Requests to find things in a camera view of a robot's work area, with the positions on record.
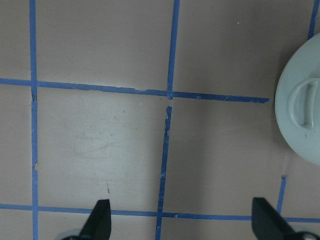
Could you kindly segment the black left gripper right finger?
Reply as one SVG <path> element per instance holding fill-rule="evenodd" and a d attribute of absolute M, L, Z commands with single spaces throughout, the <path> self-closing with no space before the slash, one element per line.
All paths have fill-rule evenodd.
<path fill-rule="evenodd" d="M 258 240 L 300 239 L 300 234 L 263 197 L 252 199 L 251 228 Z"/>

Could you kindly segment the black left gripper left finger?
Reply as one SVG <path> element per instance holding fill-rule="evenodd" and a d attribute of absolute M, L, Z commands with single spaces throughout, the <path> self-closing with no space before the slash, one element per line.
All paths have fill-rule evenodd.
<path fill-rule="evenodd" d="M 111 236 L 111 206 L 109 199 L 98 200 L 82 227 L 79 240 L 109 240 Z"/>

